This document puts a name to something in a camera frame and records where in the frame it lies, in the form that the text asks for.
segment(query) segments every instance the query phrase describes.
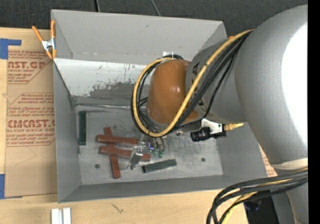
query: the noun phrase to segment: cardboard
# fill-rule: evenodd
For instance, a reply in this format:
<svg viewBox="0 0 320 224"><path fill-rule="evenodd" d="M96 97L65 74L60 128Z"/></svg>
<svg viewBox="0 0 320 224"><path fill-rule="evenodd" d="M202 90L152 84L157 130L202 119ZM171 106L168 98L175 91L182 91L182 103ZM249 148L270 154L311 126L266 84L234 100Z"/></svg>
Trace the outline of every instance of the cardboard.
<svg viewBox="0 0 320 224"><path fill-rule="evenodd" d="M47 30L40 30L49 39ZM5 140L5 197L57 192L52 61L31 29L0 28L9 46Z"/></svg>
<svg viewBox="0 0 320 224"><path fill-rule="evenodd" d="M5 131L6 131L6 107L7 107L7 66L6 59L0 59L0 174L4 174L5 170Z"/></svg>

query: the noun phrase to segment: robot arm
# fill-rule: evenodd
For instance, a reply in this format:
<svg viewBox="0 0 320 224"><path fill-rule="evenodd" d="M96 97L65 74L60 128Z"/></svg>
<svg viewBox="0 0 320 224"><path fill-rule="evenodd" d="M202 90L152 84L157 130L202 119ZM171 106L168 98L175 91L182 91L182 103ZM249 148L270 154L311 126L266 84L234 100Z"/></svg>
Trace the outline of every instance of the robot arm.
<svg viewBox="0 0 320 224"><path fill-rule="evenodd" d="M133 93L138 127L159 137L202 134L207 126L210 137L226 135L227 124L248 122L278 175L308 167L307 20L307 6L297 7L199 52L191 62L157 60L148 70L155 69L142 121L135 97L140 82ZM309 222L307 185L287 193L296 224Z"/></svg>

